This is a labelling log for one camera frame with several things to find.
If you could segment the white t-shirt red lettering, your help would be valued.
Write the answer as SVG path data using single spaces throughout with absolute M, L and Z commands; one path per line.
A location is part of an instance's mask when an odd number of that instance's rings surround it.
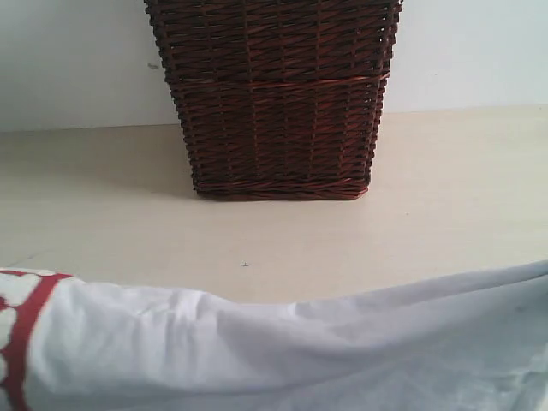
M 547 264 L 332 300 L 1 272 L 4 410 L 539 410 Z

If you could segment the dark brown wicker basket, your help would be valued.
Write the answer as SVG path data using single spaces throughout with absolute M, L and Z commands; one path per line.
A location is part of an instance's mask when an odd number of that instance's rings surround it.
M 197 194 L 364 194 L 398 1 L 149 1 Z

